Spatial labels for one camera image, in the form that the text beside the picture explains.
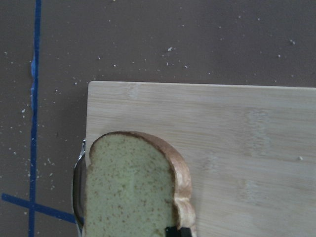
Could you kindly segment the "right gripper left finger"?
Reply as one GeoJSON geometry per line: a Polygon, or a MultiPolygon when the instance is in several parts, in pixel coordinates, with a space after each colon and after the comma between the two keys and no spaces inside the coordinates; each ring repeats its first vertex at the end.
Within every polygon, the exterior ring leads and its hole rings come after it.
{"type": "Polygon", "coordinates": [[[84,225],[84,177],[85,177],[85,147],[86,139],[83,139],[80,154],[73,169],[72,178],[72,210],[75,217],[75,224],[78,230],[78,237],[82,236],[84,225]]]}

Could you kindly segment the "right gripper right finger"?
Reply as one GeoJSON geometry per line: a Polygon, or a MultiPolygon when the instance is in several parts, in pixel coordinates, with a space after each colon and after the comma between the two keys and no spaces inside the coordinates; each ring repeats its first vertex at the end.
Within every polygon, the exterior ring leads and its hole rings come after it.
{"type": "Polygon", "coordinates": [[[182,227],[177,229],[176,226],[165,228],[165,237],[192,237],[190,228],[182,227]]]}

